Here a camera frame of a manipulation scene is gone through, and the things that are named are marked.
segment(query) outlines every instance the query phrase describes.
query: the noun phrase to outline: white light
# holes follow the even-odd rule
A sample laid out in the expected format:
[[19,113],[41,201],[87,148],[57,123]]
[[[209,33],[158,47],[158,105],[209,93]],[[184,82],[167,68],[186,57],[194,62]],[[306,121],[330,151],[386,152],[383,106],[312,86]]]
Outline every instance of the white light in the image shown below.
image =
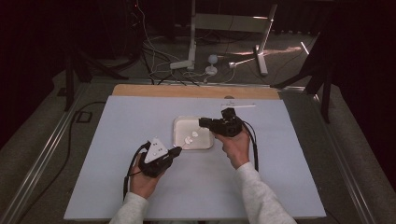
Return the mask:
[[303,48],[305,49],[306,54],[309,54],[308,49],[306,49],[306,47],[305,47],[303,42],[301,42],[301,45],[303,45]]

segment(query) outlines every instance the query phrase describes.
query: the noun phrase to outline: right hand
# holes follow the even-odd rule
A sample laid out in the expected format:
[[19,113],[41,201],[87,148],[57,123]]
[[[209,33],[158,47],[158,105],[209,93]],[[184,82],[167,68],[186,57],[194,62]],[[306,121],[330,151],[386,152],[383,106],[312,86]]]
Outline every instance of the right hand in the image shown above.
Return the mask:
[[223,143],[223,151],[227,154],[227,157],[231,161],[231,165],[236,170],[241,165],[249,162],[248,158],[248,146],[250,138],[245,128],[242,132],[234,137],[226,137],[217,133],[214,133],[215,137]]

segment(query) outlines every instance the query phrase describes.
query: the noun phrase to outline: table surface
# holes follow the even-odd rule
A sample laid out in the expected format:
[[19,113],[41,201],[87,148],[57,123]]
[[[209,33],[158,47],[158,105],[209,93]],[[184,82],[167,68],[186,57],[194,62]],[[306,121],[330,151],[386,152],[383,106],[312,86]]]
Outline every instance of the table surface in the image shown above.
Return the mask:
[[[237,99],[223,99],[230,96]],[[107,100],[64,218],[112,218],[121,207],[123,176],[140,145],[157,136],[165,146],[172,146],[177,116],[220,118],[221,105],[230,101],[255,105],[235,110],[254,127],[260,174],[286,210],[294,217],[324,217],[304,153],[276,90],[122,84]],[[219,141],[210,149],[184,150],[149,198],[146,218],[245,219],[233,174]]]

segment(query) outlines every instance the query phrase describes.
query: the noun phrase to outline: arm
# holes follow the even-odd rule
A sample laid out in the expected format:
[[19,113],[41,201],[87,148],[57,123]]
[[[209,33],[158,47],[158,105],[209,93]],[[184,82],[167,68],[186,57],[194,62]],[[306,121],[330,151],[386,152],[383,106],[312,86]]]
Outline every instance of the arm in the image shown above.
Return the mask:
[[236,180],[242,191],[250,223],[296,223],[282,207],[274,192],[262,182],[259,172],[251,162],[236,170]]
[[296,223],[285,211],[274,192],[261,180],[260,174],[249,161],[249,136],[244,129],[230,138],[215,134],[223,143],[223,150],[236,170],[236,179],[242,191],[247,218],[250,223]]
[[110,224],[137,224],[143,223],[144,216],[149,207],[147,198],[154,192],[161,175],[156,178],[143,175],[135,163],[130,178],[130,191],[125,195],[124,203],[117,214],[111,219]]

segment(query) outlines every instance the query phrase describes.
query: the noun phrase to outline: white sleeve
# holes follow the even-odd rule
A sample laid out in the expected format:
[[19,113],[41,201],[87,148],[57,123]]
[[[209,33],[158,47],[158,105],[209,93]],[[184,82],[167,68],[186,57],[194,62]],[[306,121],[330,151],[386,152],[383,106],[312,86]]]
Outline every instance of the white sleeve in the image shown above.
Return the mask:
[[128,192],[124,203],[110,224],[141,224],[148,209],[149,202],[137,194]]
[[242,191],[250,224],[296,223],[282,207],[274,192],[262,182],[251,162],[236,170],[236,181]]

